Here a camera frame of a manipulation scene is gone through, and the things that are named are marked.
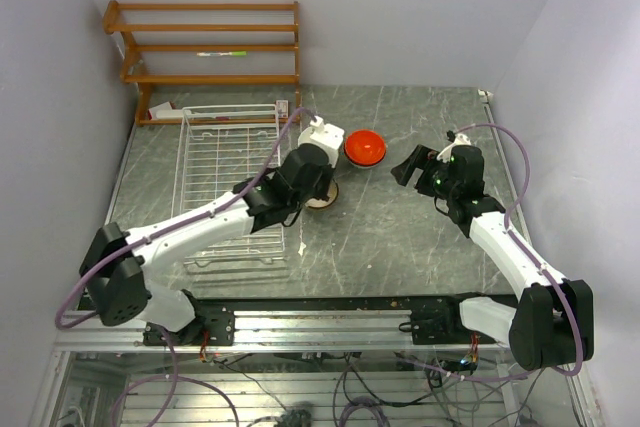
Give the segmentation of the white bowl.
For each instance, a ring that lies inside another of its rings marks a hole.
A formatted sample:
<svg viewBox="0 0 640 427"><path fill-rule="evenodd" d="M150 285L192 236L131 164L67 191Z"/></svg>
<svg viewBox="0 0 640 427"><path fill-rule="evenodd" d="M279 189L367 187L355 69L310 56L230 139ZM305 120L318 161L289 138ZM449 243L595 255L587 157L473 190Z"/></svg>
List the white bowl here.
<svg viewBox="0 0 640 427"><path fill-rule="evenodd" d="M317 140L317 130L312 126L305 128L298 137L297 147L301 148L304 145L312 145L320 148Z"/></svg>

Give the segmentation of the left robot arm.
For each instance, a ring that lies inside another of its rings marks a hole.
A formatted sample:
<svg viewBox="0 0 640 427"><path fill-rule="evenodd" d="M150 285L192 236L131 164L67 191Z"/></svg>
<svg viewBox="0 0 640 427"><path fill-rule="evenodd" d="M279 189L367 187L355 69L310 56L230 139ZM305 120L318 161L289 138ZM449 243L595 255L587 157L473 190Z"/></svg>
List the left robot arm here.
<svg viewBox="0 0 640 427"><path fill-rule="evenodd" d="M196 342L204 330L196 300L154 283L150 271L217 243L285 227L308 201L329 201L343 141L343 129L316 118L279 166L266 166L217 199L129 231L116 223L100 228L81 274L102 324L140 319L163 327L182 344Z"/></svg>

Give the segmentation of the black glazed patterned bowl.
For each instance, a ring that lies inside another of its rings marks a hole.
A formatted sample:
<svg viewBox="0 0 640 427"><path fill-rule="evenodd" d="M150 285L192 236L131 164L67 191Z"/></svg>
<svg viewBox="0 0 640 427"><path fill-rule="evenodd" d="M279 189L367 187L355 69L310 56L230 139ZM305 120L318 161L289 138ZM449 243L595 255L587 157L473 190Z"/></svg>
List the black glazed patterned bowl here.
<svg viewBox="0 0 640 427"><path fill-rule="evenodd" d="M329 183L327 194L324 198L311 198L305 203L305 207L312 210L323 210L334 204L339 196L339 186L335 180Z"/></svg>

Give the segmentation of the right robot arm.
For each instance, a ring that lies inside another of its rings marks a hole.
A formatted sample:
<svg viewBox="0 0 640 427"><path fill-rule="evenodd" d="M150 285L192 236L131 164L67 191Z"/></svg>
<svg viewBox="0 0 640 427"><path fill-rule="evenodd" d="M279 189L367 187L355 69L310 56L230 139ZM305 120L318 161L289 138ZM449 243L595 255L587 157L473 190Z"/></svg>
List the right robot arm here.
<svg viewBox="0 0 640 427"><path fill-rule="evenodd" d="M391 170L405 186L421 172L415 190L444 201L446 216L465 237L493 261L512 288L510 307L487 296L470 297L440 320L450 341L465 341L474 332L509 346L525 370L575 368L594 354L593 291L583 280L571 281L551 267L506 220L506 210L485 193L484 157L471 145L437 152L417 146Z"/></svg>

